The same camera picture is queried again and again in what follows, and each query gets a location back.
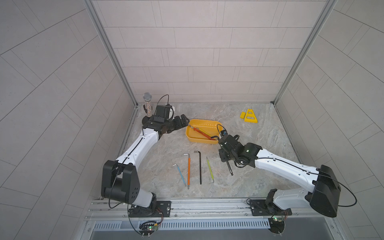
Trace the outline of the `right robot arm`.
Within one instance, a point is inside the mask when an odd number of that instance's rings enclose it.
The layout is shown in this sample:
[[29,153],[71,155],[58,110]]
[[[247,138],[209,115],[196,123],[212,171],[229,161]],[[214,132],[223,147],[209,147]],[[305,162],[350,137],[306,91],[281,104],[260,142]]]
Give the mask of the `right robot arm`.
[[266,199],[268,208],[312,208],[317,213],[335,218],[339,208],[341,185],[333,170],[302,165],[277,156],[259,145],[242,145],[238,136],[224,135],[218,141],[222,162],[234,161],[239,168],[251,166],[270,171],[299,185],[293,190],[271,190]]

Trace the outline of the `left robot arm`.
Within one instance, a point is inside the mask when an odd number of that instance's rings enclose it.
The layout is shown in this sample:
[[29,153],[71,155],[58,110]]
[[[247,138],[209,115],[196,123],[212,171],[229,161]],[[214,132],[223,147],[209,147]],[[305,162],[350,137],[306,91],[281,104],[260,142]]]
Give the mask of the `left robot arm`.
[[101,196],[143,209],[150,215],[156,212],[156,194],[141,189],[138,168],[162,135],[185,128],[189,123],[185,115],[169,120],[144,117],[142,131],[134,143],[115,161],[108,160],[104,164]]

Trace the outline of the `yellow hex key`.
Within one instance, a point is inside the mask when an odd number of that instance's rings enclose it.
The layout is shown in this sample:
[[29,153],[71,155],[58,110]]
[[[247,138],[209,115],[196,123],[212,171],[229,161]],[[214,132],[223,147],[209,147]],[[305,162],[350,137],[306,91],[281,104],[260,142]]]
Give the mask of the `yellow hex key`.
[[210,136],[209,134],[207,134],[206,132],[198,129],[198,128],[194,128],[194,131],[198,132],[199,134],[203,135],[204,137],[206,137],[207,139],[212,139],[212,136]]

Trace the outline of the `large black hex key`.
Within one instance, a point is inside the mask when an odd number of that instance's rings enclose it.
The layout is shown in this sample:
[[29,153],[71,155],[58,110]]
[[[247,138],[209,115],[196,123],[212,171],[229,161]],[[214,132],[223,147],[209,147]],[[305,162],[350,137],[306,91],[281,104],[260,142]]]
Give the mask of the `large black hex key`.
[[232,170],[232,168],[231,168],[231,165],[230,165],[230,162],[229,162],[229,161],[227,161],[227,166],[228,166],[228,169],[229,169],[229,172],[230,172],[231,176],[233,176],[234,173],[233,173],[233,170]]

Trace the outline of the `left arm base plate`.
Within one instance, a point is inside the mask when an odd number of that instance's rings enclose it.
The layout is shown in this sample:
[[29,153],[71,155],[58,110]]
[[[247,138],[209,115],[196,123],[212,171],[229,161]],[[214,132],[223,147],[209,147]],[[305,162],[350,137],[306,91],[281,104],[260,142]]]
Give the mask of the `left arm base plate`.
[[148,208],[132,205],[128,208],[128,213],[131,218],[169,217],[171,206],[171,201],[157,201],[156,204],[151,203]]

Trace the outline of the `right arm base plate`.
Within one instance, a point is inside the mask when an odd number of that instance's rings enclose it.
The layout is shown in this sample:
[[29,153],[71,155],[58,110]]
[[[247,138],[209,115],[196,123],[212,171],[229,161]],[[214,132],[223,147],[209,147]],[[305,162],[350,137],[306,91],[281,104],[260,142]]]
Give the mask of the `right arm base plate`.
[[274,203],[269,203],[265,199],[247,199],[246,203],[249,205],[252,216],[291,216],[292,210],[282,210]]

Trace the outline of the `green hex key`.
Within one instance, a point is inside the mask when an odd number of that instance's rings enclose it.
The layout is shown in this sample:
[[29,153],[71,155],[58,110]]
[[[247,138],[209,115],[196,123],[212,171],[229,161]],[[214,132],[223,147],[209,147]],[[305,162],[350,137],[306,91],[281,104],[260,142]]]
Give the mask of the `green hex key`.
[[212,167],[211,167],[209,158],[206,157],[206,160],[207,160],[208,168],[209,168],[209,171],[210,171],[210,176],[211,176],[211,179],[212,179],[212,182],[210,184],[214,184],[215,180],[214,180],[214,175],[213,175],[213,171],[212,171]]

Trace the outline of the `red hex key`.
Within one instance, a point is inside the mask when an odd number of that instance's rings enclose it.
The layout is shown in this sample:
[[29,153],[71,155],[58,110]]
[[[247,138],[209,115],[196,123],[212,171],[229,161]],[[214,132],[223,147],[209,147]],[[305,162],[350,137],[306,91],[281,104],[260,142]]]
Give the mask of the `red hex key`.
[[195,132],[197,132],[197,133],[203,135],[205,138],[207,138],[207,139],[209,139],[209,140],[214,140],[214,139],[215,139],[214,137],[212,137],[211,135],[207,134],[206,132],[200,130],[200,129],[197,128],[197,127],[193,127],[193,126],[191,126],[191,125],[189,125],[189,127],[190,127],[191,129],[193,129]]

